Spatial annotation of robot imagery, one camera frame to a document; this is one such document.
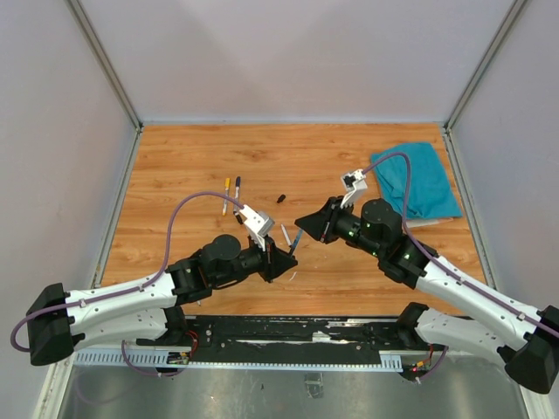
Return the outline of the dark blue-green gel pen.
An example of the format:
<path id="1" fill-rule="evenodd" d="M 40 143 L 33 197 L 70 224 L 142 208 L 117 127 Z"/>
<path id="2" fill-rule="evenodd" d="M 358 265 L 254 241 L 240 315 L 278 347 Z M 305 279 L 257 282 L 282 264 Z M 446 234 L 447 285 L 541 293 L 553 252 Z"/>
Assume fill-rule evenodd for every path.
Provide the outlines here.
<path id="1" fill-rule="evenodd" d="M 289 251 L 289 256 L 292 256 L 301 240 L 301 237 L 303 235 L 303 229 L 299 229 L 297 232 L 297 235 L 294 239 L 294 241 L 292 242 L 292 244 L 290 245 L 290 251 Z"/>

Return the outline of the white marker blue end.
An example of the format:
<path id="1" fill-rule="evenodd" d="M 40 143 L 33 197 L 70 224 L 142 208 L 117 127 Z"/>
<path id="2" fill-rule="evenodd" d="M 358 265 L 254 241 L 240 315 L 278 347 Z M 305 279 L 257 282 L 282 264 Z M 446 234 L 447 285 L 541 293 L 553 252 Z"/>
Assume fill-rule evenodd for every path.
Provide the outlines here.
<path id="1" fill-rule="evenodd" d="M 234 199 L 236 202 L 238 202 L 238 199 L 240 198 L 240 185 L 241 185 L 241 177 L 237 176 L 235 180 L 235 195 L 234 195 Z M 235 216 L 238 215 L 238 210 L 239 210 L 239 206 L 235 203 L 233 206 L 233 214 Z"/>

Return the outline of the yellow capped white marker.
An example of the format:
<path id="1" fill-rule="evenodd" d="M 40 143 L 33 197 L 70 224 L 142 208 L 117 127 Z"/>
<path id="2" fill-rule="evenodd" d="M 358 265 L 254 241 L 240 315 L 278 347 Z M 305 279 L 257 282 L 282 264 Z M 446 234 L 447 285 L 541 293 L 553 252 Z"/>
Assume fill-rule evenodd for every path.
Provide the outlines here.
<path id="1" fill-rule="evenodd" d="M 228 208 L 228 197 L 230 196 L 230 188 L 231 188 L 231 178 L 226 178 L 224 182 L 224 203 L 222 207 L 222 216 L 226 216 L 227 208 Z"/>

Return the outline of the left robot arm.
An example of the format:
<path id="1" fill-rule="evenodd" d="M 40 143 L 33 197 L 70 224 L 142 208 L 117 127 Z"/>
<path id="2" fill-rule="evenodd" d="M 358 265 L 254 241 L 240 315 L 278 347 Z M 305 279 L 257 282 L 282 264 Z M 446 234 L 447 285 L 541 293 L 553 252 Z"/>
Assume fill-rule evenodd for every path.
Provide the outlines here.
<path id="1" fill-rule="evenodd" d="M 206 299 L 214 291 L 258 274 L 266 282 L 298 264 L 271 237 L 247 248 L 220 235 L 163 272 L 100 289 L 67 291 L 48 285 L 26 313 L 32 366 L 46 366 L 85 347 L 118 340 L 179 345 L 186 337 L 182 305 Z"/>

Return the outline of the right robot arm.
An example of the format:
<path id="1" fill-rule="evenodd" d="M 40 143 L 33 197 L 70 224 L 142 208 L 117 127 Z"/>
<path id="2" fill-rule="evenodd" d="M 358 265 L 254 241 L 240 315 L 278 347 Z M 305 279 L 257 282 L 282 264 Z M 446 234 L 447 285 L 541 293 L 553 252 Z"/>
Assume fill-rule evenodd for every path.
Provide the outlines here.
<path id="1" fill-rule="evenodd" d="M 342 239 L 377 259 L 392 281 L 442 299 L 465 314 L 455 318 L 410 303 L 396 327 L 397 342 L 414 349 L 426 342 L 477 355 L 502 367 L 524 388 L 546 395 L 558 376 L 558 309 L 538 309 L 470 277 L 432 248 L 404 232 L 402 217 L 383 199 L 366 202 L 361 214 L 331 197 L 315 213 L 296 220 L 312 239 Z"/>

